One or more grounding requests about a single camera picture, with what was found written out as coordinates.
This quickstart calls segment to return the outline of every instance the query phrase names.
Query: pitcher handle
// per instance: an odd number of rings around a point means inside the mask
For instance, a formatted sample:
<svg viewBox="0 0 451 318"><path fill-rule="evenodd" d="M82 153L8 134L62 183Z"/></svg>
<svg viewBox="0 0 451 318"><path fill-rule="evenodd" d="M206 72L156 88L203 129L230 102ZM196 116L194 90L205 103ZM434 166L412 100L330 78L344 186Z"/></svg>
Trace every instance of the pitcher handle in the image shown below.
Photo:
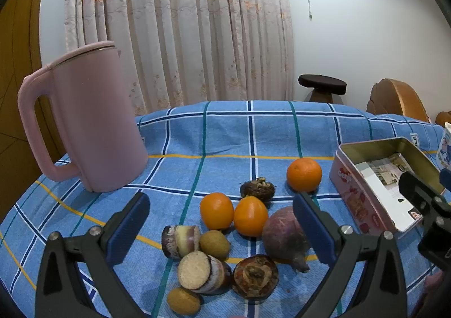
<svg viewBox="0 0 451 318"><path fill-rule="evenodd" d="M34 105L39 96L52 96L52 88L51 72L46 65L24 78L17 95L17 104L26 138L28 139L39 168L52 181L61 182L79 176L80 169L74 163L62 166L53 164L44 139L42 138Z"/></svg>

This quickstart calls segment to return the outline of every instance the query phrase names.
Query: wooden panel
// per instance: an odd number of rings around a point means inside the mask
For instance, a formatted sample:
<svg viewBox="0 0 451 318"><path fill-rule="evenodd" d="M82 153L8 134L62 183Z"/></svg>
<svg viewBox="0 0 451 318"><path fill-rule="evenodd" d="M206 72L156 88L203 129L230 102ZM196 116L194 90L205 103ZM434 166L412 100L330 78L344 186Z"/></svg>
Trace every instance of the wooden panel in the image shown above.
<svg viewBox="0 0 451 318"><path fill-rule="evenodd" d="M23 78L41 67L40 1L8 0L0 11L0 221L41 174L17 108L17 91ZM36 103L36 117L50 156L56 161L64 154L64 147L54 123L53 128L48 124L52 118L46 120L43 107L41 101ZM51 117L50 107L47 116Z"/></svg>

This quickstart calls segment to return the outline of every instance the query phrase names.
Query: orange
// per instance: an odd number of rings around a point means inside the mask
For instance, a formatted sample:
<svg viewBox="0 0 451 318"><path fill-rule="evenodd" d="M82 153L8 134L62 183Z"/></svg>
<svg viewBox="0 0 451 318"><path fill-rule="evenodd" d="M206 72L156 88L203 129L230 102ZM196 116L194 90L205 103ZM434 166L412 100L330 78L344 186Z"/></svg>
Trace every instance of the orange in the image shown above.
<svg viewBox="0 0 451 318"><path fill-rule="evenodd" d="M260 237L266 220L268 220L268 210L265 204L255 196L246 196L235 209L233 223L240 234L247 237Z"/></svg>
<svg viewBox="0 0 451 318"><path fill-rule="evenodd" d="M314 191L318 188L321 178L321 166L310 158L297 159L286 170L286 181L297 192Z"/></svg>
<svg viewBox="0 0 451 318"><path fill-rule="evenodd" d="M210 230L227 229L233 221L232 201L223 193L214 192L200 202L200 216Z"/></svg>

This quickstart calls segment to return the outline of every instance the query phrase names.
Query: floral curtain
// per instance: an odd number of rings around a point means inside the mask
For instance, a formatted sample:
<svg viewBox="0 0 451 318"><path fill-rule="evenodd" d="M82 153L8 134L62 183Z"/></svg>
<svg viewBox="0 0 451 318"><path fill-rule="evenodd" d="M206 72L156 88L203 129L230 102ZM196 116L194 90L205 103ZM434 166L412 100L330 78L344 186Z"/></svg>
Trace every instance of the floral curtain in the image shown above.
<svg viewBox="0 0 451 318"><path fill-rule="evenodd" d="M288 0L65 0L66 48L111 39L145 114L204 100L290 100Z"/></svg>

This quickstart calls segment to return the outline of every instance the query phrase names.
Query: tablecloth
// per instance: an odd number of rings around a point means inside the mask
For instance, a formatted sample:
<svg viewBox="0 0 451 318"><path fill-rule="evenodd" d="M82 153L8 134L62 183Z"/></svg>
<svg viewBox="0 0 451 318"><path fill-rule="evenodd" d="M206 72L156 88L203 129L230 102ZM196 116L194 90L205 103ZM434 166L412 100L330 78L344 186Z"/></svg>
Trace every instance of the tablecloth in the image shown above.
<svg viewBox="0 0 451 318"><path fill-rule="evenodd" d="M316 193L322 210L339 225L355 226L328 174L341 143L418 134L419 147L435 163L443 133L438 125L403 116L372 115L344 105L248 101L206 102L173 108L136 118L149 154L147 167L132 183L109 193L91 193L77 178L56 183L41 176L17 201L0 225L0 279L27 317L34 316L37 274L47 236L59 230L63 236L84 234L93 225L103 225L138 191L151 201L150 215L121 265L114 269L133 299L152 317L177 317L166 303L167 293L178 286L178 262L161 251L161 232L166 225L199 225L202 198L223 192L237 205L240 185L258 176L276 185L269 213L292 203L293 191L286 184L286 169L294 160L315 159L323 177ZM69 162L67 156L58 164ZM419 255L421 228L398 241L412 310L425 277L434 266ZM264 253L261 240L229 232L227 263L233 269L240 259ZM260 304L249 303L233 291L204 297L198 318L292 318L309 299L328 267L309 251L306 274L279 264L280 282ZM89 271L80 271L89 296L98 311L110 316ZM356 287L359 263L334 316L343 312Z"/></svg>

